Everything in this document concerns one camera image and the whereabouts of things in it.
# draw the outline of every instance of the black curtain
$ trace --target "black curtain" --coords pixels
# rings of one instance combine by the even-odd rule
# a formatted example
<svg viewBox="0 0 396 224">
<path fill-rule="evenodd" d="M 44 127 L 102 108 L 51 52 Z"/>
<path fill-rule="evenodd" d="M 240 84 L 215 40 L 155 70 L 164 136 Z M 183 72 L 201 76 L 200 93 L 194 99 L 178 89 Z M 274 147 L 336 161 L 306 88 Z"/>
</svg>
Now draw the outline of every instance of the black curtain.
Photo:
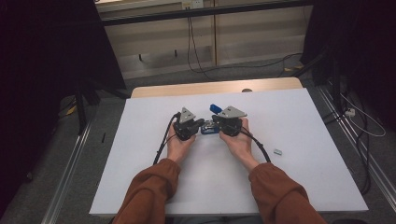
<svg viewBox="0 0 396 224">
<path fill-rule="evenodd" d="M 2 216 L 77 80 L 125 85 L 92 0 L 0 0 L 0 75 Z"/>
</svg>

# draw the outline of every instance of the brown sleeve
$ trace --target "brown sleeve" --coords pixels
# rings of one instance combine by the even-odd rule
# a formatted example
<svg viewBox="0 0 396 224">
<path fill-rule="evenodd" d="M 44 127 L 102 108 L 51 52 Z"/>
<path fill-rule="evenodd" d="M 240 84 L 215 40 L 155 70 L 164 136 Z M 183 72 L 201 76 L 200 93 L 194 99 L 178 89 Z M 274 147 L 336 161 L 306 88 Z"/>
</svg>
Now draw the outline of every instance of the brown sleeve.
<svg viewBox="0 0 396 224">
<path fill-rule="evenodd" d="M 258 165 L 248 178 L 264 223 L 326 223 L 309 203 L 303 186 L 272 163 Z"/>
<path fill-rule="evenodd" d="M 137 174 L 113 224 L 164 223 L 165 202 L 176 193 L 179 174 L 180 167 L 168 159 Z"/>
</svg>

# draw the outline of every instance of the blue object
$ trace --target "blue object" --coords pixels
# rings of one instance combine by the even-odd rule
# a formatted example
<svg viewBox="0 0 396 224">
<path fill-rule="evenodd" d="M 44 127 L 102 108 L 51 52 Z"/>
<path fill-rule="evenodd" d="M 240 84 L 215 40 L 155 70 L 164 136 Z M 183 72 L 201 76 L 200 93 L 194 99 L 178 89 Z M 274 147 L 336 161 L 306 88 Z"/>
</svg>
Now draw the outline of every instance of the blue object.
<svg viewBox="0 0 396 224">
<path fill-rule="evenodd" d="M 216 106 L 216 105 L 211 105 L 210 106 L 210 111 L 212 111 L 215 114 L 218 114 L 219 112 L 222 111 L 222 109 L 220 107 Z"/>
<path fill-rule="evenodd" d="M 216 125 L 213 120 L 205 121 L 204 125 L 201 126 L 201 134 L 212 134 L 212 133 L 219 133 L 220 128 Z"/>
</svg>

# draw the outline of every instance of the hand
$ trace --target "hand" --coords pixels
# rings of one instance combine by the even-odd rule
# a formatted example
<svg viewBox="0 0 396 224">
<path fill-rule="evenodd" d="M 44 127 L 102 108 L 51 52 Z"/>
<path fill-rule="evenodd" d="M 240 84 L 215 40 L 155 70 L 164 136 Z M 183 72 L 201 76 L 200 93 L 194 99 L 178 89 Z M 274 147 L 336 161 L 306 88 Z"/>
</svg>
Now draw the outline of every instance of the hand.
<svg viewBox="0 0 396 224">
<path fill-rule="evenodd" d="M 241 120 L 242 131 L 248 132 L 248 119 L 241 118 Z M 231 137 L 223 132 L 219 133 L 219 137 L 227 144 L 231 154 L 240 160 L 249 172 L 259 165 L 251 154 L 251 138 L 242 133 Z"/>
<path fill-rule="evenodd" d="M 196 135 L 193 135 L 189 140 L 181 141 L 175 132 L 173 127 L 173 123 L 169 128 L 168 134 L 168 155 L 167 158 L 169 160 L 175 161 L 177 164 L 181 164 L 181 162 L 186 158 L 189 154 L 189 149 L 191 144 L 195 141 Z"/>
</svg>

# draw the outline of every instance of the wooden table edge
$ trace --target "wooden table edge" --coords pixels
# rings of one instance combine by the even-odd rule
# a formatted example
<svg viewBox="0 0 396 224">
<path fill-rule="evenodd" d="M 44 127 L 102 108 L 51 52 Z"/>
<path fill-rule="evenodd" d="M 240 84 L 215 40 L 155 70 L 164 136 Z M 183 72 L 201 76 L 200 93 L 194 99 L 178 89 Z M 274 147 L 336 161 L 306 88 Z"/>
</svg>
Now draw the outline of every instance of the wooden table edge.
<svg viewBox="0 0 396 224">
<path fill-rule="evenodd" d="M 156 97 L 156 96 L 179 96 L 195 94 L 213 94 L 226 92 L 252 91 L 276 91 L 302 89 L 303 85 L 297 77 L 263 78 L 221 82 L 203 82 L 176 84 L 164 86 L 137 87 L 133 90 L 132 98 Z"/>
</svg>

